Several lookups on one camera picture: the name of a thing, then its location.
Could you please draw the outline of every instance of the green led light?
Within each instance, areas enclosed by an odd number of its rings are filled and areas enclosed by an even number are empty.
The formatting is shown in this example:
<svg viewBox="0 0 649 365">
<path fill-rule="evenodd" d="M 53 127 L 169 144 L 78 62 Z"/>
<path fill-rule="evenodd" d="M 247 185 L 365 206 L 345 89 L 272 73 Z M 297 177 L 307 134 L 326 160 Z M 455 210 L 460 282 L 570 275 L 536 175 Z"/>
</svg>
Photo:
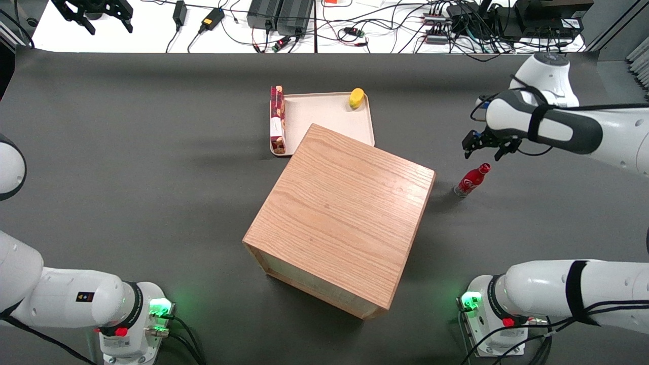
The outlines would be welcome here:
<svg viewBox="0 0 649 365">
<path fill-rule="evenodd" d="M 466 292 L 462 294 L 460 301 L 466 310 L 476 310 L 478 305 L 482 303 L 482 294 L 478 292 Z"/>
<path fill-rule="evenodd" d="M 171 311 L 171 302 L 166 298 L 152 299 L 149 302 L 149 313 L 155 316 L 169 314 Z"/>
</svg>

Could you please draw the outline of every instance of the bottle cap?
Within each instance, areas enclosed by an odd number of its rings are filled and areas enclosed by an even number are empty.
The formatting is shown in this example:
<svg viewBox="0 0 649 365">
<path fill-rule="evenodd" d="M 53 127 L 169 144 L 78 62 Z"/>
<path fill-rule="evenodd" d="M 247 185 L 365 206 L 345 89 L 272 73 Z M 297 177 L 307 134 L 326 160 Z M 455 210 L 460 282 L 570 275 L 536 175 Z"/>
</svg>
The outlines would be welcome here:
<svg viewBox="0 0 649 365">
<path fill-rule="evenodd" d="M 491 165 L 490 164 L 482 164 L 478 168 L 478 171 L 480 171 L 480 173 L 487 173 L 487 172 L 489 172 L 489 170 L 491 170 Z"/>
</svg>

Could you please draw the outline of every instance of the red button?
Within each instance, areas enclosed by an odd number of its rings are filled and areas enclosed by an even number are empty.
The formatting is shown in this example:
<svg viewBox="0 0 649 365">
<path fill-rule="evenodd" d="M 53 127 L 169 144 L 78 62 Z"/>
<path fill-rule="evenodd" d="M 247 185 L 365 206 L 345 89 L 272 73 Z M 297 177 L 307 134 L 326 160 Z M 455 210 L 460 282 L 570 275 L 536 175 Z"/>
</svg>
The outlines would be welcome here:
<svg viewBox="0 0 649 365">
<path fill-rule="evenodd" d="M 514 327 L 514 320 L 511 318 L 503 318 L 502 325 L 505 327 Z"/>
<path fill-rule="evenodd" d="M 126 336 L 128 331 L 129 331 L 129 329 L 127 329 L 125 327 L 120 327 L 120 328 L 115 330 L 115 336 L 124 337 L 124 336 Z"/>
</svg>

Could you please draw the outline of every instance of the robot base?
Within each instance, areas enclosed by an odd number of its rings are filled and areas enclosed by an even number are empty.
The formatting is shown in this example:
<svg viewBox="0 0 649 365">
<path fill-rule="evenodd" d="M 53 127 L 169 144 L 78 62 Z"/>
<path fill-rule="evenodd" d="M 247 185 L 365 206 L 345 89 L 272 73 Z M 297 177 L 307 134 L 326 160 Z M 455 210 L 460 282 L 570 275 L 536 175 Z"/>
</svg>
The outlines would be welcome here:
<svg viewBox="0 0 649 365">
<path fill-rule="evenodd" d="M 162 338 L 146 333 L 155 327 L 168 328 L 169 320 L 154 317 L 150 314 L 149 303 L 152 299 L 164 298 L 159 286 L 153 283 L 138 283 L 142 291 L 142 311 L 135 324 L 124 337 L 104 336 L 99 334 L 101 352 L 104 361 L 117 365 L 151 365 L 155 362 Z"/>
<path fill-rule="evenodd" d="M 491 331 L 504 327 L 502 320 L 496 316 L 489 300 L 487 299 L 487 288 L 493 276 L 479 276 L 469 284 L 467 293 L 480 293 L 478 306 L 470 311 L 464 312 L 465 328 L 469 333 L 469 338 L 473 346 L 480 342 Z M 506 329 L 492 334 L 487 340 L 482 342 L 476 351 L 479 357 L 497 357 L 501 356 L 515 344 L 525 340 L 528 337 L 527 328 Z M 508 356 L 523 355 L 525 345 L 518 347 L 508 353 Z"/>
</svg>

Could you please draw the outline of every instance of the label sticker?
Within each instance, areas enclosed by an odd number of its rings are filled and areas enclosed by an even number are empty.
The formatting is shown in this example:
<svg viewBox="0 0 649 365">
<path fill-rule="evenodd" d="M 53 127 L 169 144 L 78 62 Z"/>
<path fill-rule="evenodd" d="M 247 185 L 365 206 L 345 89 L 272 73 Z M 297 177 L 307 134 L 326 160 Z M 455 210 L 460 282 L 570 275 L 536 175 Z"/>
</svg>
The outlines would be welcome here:
<svg viewBox="0 0 649 365">
<path fill-rule="evenodd" d="M 564 28 L 581 29 L 577 19 L 562 19 L 561 24 Z"/>
<path fill-rule="evenodd" d="M 77 293 L 77 301 L 80 301 L 80 302 L 90 303 L 90 302 L 92 302 L 92 299 L 94 297 L 95 297 L 95 293 L 91 293 L 91 292 L 79 292 L 79 293 Z"/>
<path fill-rule="evenodd" d="M 500 337 L 518 337 L 525 334 L 523 329 L 506 329 L 500 332 Z"/>
<path fill-rule="evenodd" d="M 119 337 L 119 338 L 104 337 L 104 346 L 112 347 L 114 349 L 128 347 L 130 346 L 130 337 L 129 336 Z"/>
</svg>

